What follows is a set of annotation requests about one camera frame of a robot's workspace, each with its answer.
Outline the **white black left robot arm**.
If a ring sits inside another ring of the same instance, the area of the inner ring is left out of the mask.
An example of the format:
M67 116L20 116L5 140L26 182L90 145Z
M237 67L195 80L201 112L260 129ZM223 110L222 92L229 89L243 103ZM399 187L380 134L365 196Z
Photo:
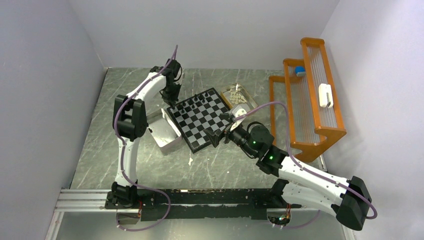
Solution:
M146 79L126 95L115 97L112 128L118 140L118 170L108 198L114 205L132 208L139 201L136 161L141 137L148 128L146 102L156 94L171 107L178 102L183 69L175 58L154 66Z

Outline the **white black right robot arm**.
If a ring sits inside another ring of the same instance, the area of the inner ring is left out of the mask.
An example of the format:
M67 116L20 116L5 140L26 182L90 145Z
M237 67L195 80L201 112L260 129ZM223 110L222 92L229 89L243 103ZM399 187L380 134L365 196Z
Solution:
M275 207L290 204L315 208L355 231L361 231L370 219L372 198L361 178L335 176L291 158L273 145L274 137L263 124L244 129L238 120L222 130L206 129L204 133L214 147L221 140L233 142L248 157L257 159L261 171L278 178L269 197Z

